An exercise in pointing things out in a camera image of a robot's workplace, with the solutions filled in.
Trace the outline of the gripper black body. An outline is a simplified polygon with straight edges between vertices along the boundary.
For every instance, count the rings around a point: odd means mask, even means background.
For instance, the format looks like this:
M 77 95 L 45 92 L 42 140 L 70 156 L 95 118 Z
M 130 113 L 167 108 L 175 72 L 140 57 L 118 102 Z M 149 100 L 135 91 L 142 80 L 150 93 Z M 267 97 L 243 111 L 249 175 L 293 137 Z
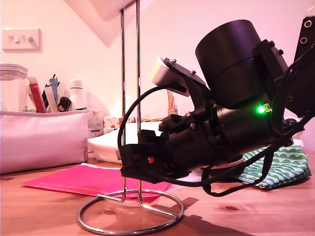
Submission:
M 223 163 L 223 140 L 217 107 L 201 107 L 185 116 L 170 115 L 159 124 L 165 144 L 160 162 L 166 177 L 182 177 L 194 169 Z

